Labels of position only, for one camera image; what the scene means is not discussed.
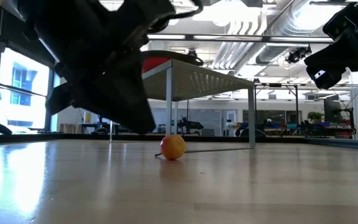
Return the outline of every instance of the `orange ball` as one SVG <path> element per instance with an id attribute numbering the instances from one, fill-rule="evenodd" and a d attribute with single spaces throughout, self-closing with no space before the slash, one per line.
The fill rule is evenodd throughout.
<path id="1" fill-rule="evenodd" d="M 181 158 L 186 151 L 185 140 L 180 135 L 167 136 L 161 141 L 161 153 L 168 160 Z"/>

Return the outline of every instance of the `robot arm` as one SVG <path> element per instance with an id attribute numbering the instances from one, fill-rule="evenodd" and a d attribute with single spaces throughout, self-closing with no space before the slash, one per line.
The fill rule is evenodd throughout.
<path id="1" fill-rule="evenodd" d="M 46 107 L 55 114 L 68 106 L 84 108 L 137 132 L 155 128 L 141 78 L 140 48 L 147 33 L 160 32 L 176 14 L 169 0 L 125 0 L 108 11 L 98 0 L 14 0 L 24 18 L 24 35 L 39 39 L 58 62 L 66 83 L 53 89 Z"/>
<path id="2" fill-rule="evenodd" d="M 358 72 L 358 3 L 349 3 L 323 27 L 335 42 L 305 59 L 306 71 L 318 88 L 337 84 L 349 68 Z"/>

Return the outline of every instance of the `window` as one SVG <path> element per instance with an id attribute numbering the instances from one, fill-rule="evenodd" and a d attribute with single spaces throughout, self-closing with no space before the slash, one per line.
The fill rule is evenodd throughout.
<path id="1" fill-rule="evenodd" d="M 0 83 L 46 96 L 49 68 L 11 49 L 1 54 Z M 12 101 L 27 102 L 23 95 L 12 95 Z"/>
<path id="2" fill-rule="evenodd" d="M 0 88 L 0 123 L 27 128 L 44 128 L 45 97 Z"/>

